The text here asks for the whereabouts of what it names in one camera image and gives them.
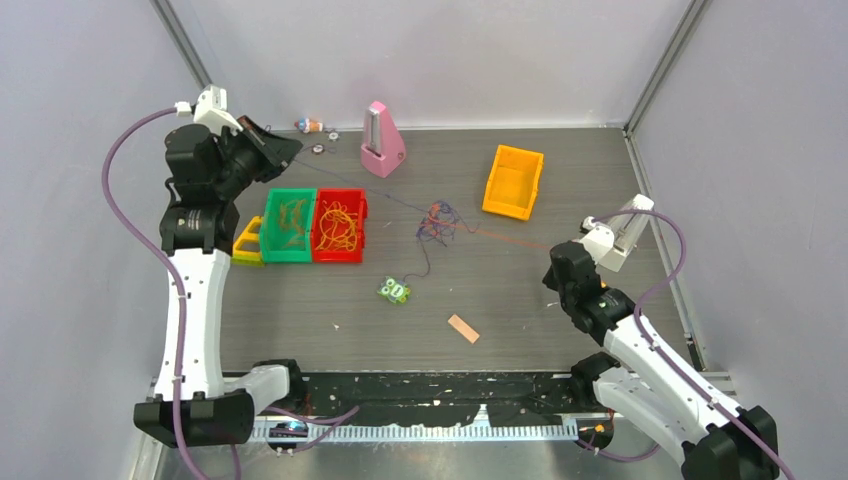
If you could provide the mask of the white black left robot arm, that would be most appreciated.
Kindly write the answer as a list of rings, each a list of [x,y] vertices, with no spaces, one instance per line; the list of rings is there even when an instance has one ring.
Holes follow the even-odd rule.
[[[233,383],[224,380],[221,319],[235,200],[253,183],[277,178],[302,147],[246,115],[237,123],[219,133],[185,125],[164,140],[170,200],[154,251],[169,263],[166,344],[154,392],[135,405],[133,421],[170,448],[244,444],[256,415],[271,405],[293,414],[307,398],[289,359],[261,361]]]

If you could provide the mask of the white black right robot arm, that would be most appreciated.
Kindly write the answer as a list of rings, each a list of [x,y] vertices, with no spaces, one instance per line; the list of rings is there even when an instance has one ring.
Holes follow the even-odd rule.
[[[745,408],[677,354],[634,302],[602,284],[575,241],[554,246],[544,285],[575,326],[601,347],[575,365],[571,397],[628,419],[678,464],[686,479],[776,479],[777,425],[761,406]]]

